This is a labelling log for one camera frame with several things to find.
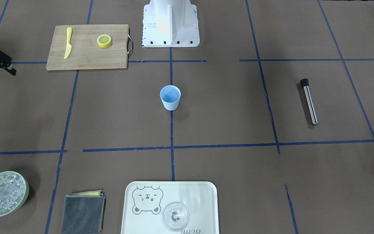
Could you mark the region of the yellow lemon half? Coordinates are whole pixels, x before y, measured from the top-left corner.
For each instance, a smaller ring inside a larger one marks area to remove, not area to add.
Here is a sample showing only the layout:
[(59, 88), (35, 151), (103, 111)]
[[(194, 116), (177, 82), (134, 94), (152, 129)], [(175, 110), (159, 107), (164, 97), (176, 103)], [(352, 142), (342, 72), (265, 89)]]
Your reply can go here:
[(102, 35), (98, 36), (97, 44), (101, 48), (107, 48), (107, 47), (111, 46), (112, 38), (111, 38), (111, 36), (109, 36), (107, 34), (102, 34)]

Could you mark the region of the clear wine glass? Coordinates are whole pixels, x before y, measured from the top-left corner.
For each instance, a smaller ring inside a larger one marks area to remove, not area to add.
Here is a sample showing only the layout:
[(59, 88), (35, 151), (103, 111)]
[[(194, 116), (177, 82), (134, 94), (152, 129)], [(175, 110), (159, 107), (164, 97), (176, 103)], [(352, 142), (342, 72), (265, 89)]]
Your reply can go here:
[(162, 221), (166, 228), (172, 231), (184, 229), (190, 218), (188, 207), (179, 201), (173, 201), (165, 206), (162, 212)]

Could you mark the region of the steel muddler with black cap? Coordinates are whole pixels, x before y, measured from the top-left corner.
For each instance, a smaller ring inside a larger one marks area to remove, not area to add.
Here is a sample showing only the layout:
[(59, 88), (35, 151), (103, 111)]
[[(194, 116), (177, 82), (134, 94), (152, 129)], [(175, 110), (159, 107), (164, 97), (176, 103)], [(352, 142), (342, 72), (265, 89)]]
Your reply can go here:
[(316, 109), (314, 107), (312, 95), (311, 95), (311, 92), (310, 92), (309, 80), (306, 79), (306, 78), (301, 79), (300, 80), (300, 85), (303, 88), (303, 92), (304, 92), (305, 99), (306, 99), (306, 102), (307, 102), (307, 107), (308, 107), (309, 114), (310, 114), (311, 123), (313, 125), (318, 125), (318, 118), (317, 118)]

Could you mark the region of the green bowl of ice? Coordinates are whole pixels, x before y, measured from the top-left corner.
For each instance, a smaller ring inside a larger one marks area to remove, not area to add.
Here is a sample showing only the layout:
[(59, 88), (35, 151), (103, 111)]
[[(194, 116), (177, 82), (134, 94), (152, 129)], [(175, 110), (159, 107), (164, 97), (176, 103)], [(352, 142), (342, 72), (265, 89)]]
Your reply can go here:
[(27, 180), (14, 171), (0, 172), (0, 217), (18, 210), (29, 195)]

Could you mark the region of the wooden cutting board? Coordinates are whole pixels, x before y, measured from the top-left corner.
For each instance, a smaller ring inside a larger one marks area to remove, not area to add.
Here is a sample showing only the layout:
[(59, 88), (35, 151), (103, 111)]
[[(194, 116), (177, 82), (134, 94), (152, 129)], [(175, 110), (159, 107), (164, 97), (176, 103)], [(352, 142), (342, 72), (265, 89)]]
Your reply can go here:
[[(129, 25), (71, 25), (72, 50), (69, 57), (64, 59), (68, 27), (59, 25), (54, 29), (46, 63), (48, 71), (127, 68), (131, 53), (128, 46), (133, 45)], [(111, 46), (98, 46), (97, 38), (102, 34), (111, 36)]]

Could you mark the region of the grey folded cloth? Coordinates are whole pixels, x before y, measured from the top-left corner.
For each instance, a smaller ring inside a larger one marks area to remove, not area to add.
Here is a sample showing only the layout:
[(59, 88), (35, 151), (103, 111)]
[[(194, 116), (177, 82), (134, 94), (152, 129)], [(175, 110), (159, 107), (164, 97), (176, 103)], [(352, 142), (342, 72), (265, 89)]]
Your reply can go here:
[(106, 198), (102, 190), (67, 194), (61, 234), (93, 234), (103, 228)]

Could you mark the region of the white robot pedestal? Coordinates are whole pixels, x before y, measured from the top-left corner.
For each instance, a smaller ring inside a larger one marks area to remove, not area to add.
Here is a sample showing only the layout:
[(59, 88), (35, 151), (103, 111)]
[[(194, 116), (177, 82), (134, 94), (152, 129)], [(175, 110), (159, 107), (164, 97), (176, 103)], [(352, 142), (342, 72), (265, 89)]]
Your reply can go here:
[(143, 7), (143, 47), (200, 45), (196, 5), (189, 0), (151, 0)]

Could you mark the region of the yellow plastic knife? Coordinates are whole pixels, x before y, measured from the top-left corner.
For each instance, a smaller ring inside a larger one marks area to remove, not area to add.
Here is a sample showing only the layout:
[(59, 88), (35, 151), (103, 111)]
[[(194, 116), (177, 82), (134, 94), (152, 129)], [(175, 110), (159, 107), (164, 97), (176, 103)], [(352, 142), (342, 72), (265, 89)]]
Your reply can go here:
[(67, 59), (71, 53), (72, 45), (71, 45), (71, 36), (72, 36), (73, 28), (68, 27), (66, 31), (66, 48), (64, 52), (64, 59)]

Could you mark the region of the cream serving tray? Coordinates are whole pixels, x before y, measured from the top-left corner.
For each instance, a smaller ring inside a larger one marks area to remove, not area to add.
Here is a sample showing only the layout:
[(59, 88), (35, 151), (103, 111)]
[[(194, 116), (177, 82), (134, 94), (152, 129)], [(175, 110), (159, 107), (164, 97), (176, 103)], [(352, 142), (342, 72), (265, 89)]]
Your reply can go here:
[(211, 182), (131, 182), (122, 234), (218, 234), (218, 200)]

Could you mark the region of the light blue cup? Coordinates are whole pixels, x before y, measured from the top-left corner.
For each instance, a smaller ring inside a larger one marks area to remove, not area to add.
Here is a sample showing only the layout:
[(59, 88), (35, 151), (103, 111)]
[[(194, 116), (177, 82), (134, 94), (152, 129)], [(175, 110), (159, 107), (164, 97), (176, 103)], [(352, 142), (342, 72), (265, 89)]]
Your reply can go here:
[(166, 110), (174, 111), (178, 108), (181, 99), (181, 91), (174, 85), (164, 86), (160, 91), (160, 99)]

